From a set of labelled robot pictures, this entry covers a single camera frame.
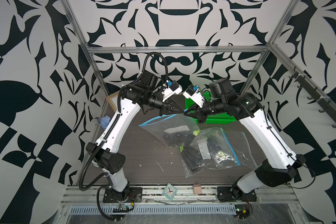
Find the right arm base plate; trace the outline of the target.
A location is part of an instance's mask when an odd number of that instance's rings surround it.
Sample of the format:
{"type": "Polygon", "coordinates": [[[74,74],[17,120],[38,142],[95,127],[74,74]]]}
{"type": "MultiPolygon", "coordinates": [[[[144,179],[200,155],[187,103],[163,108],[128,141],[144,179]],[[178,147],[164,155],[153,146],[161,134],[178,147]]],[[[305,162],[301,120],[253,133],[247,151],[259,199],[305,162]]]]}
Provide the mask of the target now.
{"type": "Polygon", "coordinates": [[[257,196],[253,190],[244,193],[238,187],[217,187],[217,199],[220,202],[256,202],[257,196]]]}

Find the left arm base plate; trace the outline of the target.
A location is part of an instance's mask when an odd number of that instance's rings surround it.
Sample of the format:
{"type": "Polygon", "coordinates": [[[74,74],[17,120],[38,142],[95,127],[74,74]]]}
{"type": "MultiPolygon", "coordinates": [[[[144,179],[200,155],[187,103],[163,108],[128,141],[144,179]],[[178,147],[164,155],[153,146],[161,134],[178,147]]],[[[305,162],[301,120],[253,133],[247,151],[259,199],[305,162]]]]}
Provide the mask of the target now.
{"type": "Polygon", "coordinates": [[[105,189],[103,203],[136,203],[141,202],[143,188],[126,186],[122,192],[113,188],[105,189]]]}

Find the lifted clear zip-top bag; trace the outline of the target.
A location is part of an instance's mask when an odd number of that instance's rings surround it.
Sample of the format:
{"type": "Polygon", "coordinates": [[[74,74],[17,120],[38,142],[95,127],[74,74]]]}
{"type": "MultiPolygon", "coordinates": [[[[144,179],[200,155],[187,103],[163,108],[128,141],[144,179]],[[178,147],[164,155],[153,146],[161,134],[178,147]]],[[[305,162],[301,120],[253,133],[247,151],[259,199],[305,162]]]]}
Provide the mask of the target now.
{"type": "Polygon", "coordinates": [[[247,140],[247,137],[244,132],[237,131],[224,131],[227,140],[231,146],[231,150],[237,158],[237,162],[254,170],[257,168],[257,163],[255,162],[251,149],[247,140]]]}

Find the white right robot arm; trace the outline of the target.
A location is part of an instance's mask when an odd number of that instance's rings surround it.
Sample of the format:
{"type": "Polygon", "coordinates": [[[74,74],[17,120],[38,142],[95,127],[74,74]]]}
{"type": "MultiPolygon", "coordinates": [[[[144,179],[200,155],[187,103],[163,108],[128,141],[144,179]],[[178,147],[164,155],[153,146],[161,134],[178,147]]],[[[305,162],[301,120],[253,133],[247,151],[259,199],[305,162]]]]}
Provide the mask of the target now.
{"type": "Polygon", "coordinates": [[[260,166],[234,184],[241,193],[248,194],[262,186],[286,184],[306,162],[303,155],[296,154],[280,137],[253,94],[246,92],[229,100],[221,96],[210,102],[200,92],[184,96],[194,102],[184,113],[186,116],[197,119],[199,123],[206,122],[210,115],[226,113],[233,116],[250,132],[265,154],[266,159],[260,166]]]}

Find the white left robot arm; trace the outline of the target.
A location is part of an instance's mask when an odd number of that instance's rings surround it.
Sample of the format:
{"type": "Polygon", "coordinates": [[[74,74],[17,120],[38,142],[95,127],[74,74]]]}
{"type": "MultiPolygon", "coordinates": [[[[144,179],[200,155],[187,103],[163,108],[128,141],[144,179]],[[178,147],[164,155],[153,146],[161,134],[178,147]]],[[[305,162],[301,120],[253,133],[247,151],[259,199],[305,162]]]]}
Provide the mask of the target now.
{"type": "Polygon", "coordinates": [[[121,199],[126,198],[129,189],[129,183],[123,170],[126,158],[118,153],[124,134],[144,105],[158,109],[160,116],[183,113],[184,110],[171,100],[171,96],[180,94],[182,91],[182,87],[176,81],[164,84],[162,92],[153,92],[149,86],[143,85],[122,87],[118,94],[117,110],[108,127],[94,143],[90,142],[86,147],[90,157],[80,174],[79,189],[86,191],[100,178],[106,177],[113,191],[121,199]],[[101,168],[103,173],[85,186],[84,178],[91,163],[101,168]]]}

